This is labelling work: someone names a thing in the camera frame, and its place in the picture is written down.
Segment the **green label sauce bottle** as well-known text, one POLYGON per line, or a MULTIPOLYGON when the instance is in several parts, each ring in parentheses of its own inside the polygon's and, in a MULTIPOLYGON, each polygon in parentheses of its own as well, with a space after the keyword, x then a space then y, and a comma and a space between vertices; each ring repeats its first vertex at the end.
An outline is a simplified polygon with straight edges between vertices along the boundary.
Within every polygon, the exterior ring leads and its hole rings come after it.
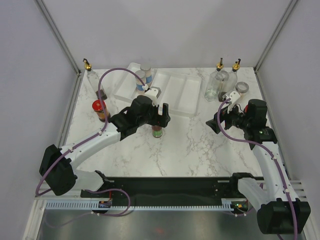
POLYGON ((163 135, 163 128, 161 126, 153 125, 151 129, 153 137, 160 138, 163 135))

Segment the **blue label spice jar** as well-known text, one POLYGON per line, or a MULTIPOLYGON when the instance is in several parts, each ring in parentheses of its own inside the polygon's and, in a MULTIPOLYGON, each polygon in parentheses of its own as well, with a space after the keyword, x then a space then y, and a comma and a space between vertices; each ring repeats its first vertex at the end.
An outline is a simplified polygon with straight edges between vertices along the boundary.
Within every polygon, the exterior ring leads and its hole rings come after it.
POLYGON ((145 94, 144 86, 146 85, 146 73, 142 70, 137 70, 135 72, 136 77, 136 90, 139 95, 145 94))

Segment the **blue label seasoning jar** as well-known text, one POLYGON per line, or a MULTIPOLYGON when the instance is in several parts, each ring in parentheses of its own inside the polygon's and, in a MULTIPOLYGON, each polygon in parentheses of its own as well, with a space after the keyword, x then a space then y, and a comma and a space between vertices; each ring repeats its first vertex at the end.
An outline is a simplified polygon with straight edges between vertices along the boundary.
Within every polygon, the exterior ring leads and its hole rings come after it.
POLYGON ((143 63, 140 65, 140 70, 144 71, 146 83, 150 87, 153 81, 151 66, 148 63, 143 63))

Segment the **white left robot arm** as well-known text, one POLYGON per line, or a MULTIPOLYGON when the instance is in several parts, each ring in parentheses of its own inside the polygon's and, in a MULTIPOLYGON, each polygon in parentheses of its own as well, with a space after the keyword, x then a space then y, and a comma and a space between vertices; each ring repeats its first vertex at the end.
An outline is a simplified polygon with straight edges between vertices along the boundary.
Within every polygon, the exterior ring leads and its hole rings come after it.
POLYGON ((87 138, 62 147, 48 146, 39 169, 40 182, 46 183, 56 196, 75 188, 89 189, 103 198, 110 190, 103 175, 97 171, 78 170, 78 166, 102 149, 135 134, 141 126, 148 124, 165 128, 170 120, 167 103, 162 105, 162 113, 159 114, 159 106, 154 105, 149 97, 140 95, 87 138))

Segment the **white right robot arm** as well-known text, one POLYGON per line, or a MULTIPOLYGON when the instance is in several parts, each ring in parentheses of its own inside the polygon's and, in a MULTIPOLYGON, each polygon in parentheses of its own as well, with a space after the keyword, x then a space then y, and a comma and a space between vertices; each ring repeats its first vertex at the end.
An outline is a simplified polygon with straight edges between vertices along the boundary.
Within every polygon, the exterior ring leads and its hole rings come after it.
POLYGON ((231 98, 226 98, 206 125, 232 141, 248 143, 260 166, 265 189, 247 175, 231 181, 229 193, 234 197, 244 195, 250 202, 263 234, 293 235, 296 240, 311 214, 311 207, 299 199, 290 183, 277 137, 267 126, 267 111, 266 102, 260 99, 249 100, 241 112, 231 98))

